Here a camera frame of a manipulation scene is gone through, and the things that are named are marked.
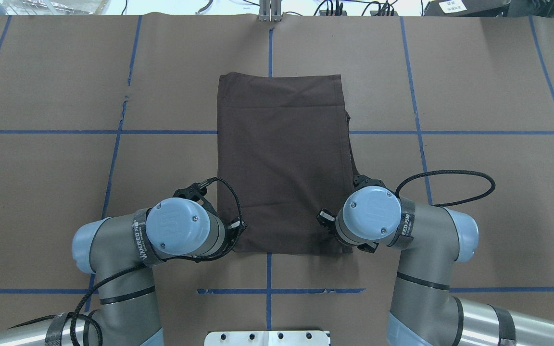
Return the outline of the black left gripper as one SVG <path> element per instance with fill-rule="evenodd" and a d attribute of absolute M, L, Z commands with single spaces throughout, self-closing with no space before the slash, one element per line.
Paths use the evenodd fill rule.
<path fill-rule="evenodd" d="M 231 221 L 225 230 L 225 239 L 222 246 L 222 253 L 229 253 L 239 241 L 240 236 L 248 228 L 248 224 L 242 217 L 238 216 Z"/>

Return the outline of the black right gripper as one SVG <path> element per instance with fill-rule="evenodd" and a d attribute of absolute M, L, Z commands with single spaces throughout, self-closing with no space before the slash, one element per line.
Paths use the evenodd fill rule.
<path fill-rule="evenodd" d="M 331 234 L 333 234 L 333 237 L 343 246 L 350 246 L 350 243 L 348 243 L 340 234 L 339 228 L 337 227 L 339 224 L 336 220 L 336 217 L 326 209 L 321 209 L 317 214 L 317 221 L 320 223 L 321 226 L 327 226 L 327 229 Z"/>

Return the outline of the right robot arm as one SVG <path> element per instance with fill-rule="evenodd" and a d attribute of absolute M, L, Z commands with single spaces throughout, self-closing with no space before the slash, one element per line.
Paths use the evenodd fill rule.
<path fill-rule="evenodd" d="M 400 250 L 388 315 L 390 346 L 554 346 L 554 322 L 450 294 L 455 263 L 475 254 L 479 232 L 467 214 L 400 198 L 382 186 L 354 191 L 317 221 L 343 245 Z"/>

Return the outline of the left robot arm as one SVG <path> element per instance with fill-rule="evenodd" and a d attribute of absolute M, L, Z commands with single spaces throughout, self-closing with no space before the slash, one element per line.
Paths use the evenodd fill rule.
<path fill-rule="evenodd" d="M 0 332 L 0 346 L 162 346 L 153 268 L 168 260 L 222 258 L 246 226 L 241 215 L 224 222 L 183 198 L 84 225 L 72 254 L 95 284 L 73 311 Z"/>

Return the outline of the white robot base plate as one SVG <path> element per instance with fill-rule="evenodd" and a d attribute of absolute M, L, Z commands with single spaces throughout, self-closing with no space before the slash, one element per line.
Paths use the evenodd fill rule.
<path fill-rule="evenodd" d="M 215 331 L 207 334 L 205 346 L 330 346 L 329 331 Z"/>

